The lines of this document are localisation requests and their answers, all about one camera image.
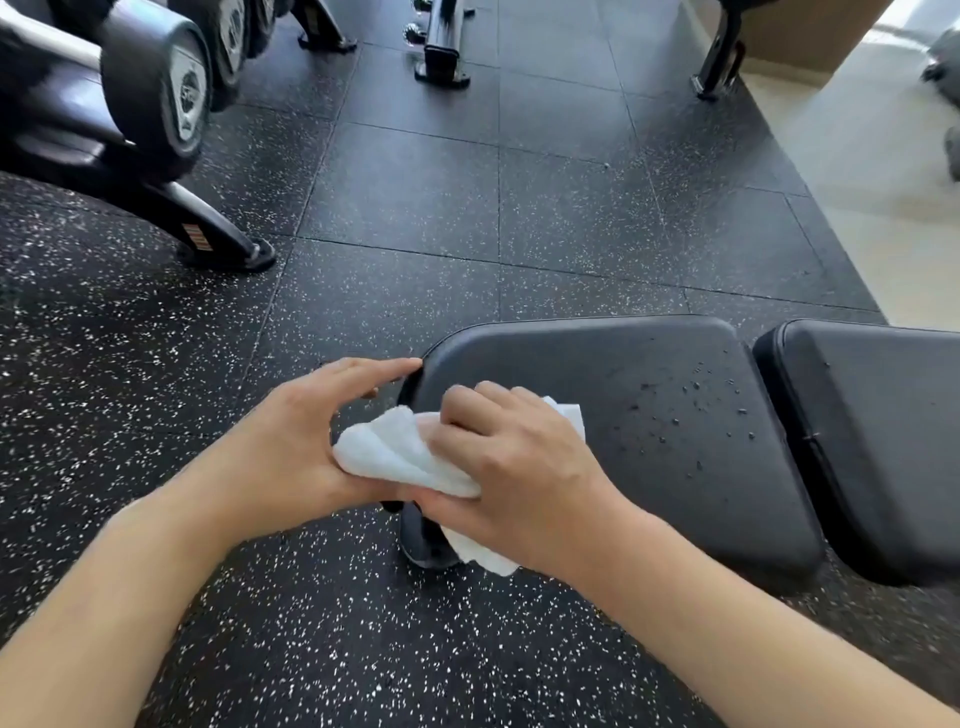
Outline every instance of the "label sticker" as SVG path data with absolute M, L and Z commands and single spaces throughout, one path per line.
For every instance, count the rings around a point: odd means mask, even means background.
M 197 246 L 197 250 L 213 253 L 213 248 L 210 246 L 210 243 L 207 242 L 206 235 L 204 235 L 204 231 L 200 229 L 199 225 L 183 223 L 183 230 L 186 232 L 186 236 Z
M 206 69 L 189 51 L 175 45 L 170 58 L 170 84 L 177 110 L 177 131 L 186 141 L 197 129 L 206 102 Z
M 233 73 L 243 59 L 243 31 L 247 23 L 247 3 L 244 0 L 222 0 L 220 3 L 220 40 L 227 51 L 227 61 Z

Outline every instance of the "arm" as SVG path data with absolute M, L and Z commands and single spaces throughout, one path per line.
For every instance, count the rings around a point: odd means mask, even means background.
M 5 728 L 132 726 L 183 611 L 227 552 L 396 485 L 333 462 L 330 419 L 417 359 L 343 359 L 278 387 L 166 485 L 114 515 L 0 650 Z
M 960 726 L 953 710 L 632 505 L 530 392 L 456 387 L 423 434 L 483 489 L 477 500 L 417 489 L 427 516 L 570 584 L 732 728 Z

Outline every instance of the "towel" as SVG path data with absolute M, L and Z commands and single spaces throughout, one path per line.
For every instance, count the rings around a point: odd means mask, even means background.
M 584 420 L 578 404 L 544 401 L 566 417 L 585 437 Z M 439 412 L 414 414 L 409 407 L 394 407 L 372 422 L 348 427 L 333 446 L 333 457 L 348 473 L 384 478 L 431 488 L 456 497 L 478 497 L 480 486 L 451 463 L 436 457 L 420 437 L 420 425 L 440 419 Z M 446 539 L 461 561 L 475 561 L 484 569 L 501 576 L 516 571 L 517 563 L 472 539 L 441 526 Z

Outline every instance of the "right hand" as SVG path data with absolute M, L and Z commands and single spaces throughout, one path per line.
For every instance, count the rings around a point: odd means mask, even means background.
M 635 507 L 613 486 L 560 413 L 522 387 L 484 381 L 444 395 L 440 421 L 422 433 L 431 451 L 480 484 L 464 499 L 416 488 L 430 519 L 570 583 L 589 568 L 610 518 Z

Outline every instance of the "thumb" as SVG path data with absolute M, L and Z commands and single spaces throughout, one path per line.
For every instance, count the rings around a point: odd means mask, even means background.
M 448 496 L 446 493 L 415 486 L 405 489 L 404 500 L 415 501 L 423 515 L 431 521 L 470 536 L 474 541 L 484 543 L 487 540 L 490 528 L 480 511 L 479 500 Z

